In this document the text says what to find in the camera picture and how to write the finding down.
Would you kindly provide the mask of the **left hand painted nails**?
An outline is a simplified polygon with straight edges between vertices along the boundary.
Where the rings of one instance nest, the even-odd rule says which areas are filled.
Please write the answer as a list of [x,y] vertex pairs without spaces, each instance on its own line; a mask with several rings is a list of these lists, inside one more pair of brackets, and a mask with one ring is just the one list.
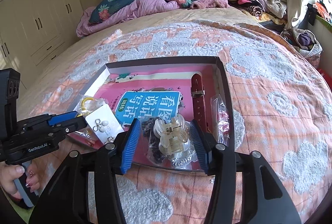
[[[32,162],[28,167],[28,175],[26,179],[26,186],[30,192],[34,192],[40,188],[40,180],[38,176],[38,167],[35,162]],[[1,187],[9,194],[14,201],[22,199],[20,193],[15,186],[14,180],[19,179],[25,173],[25,169],[20,165],[7,165],[1,162]]]

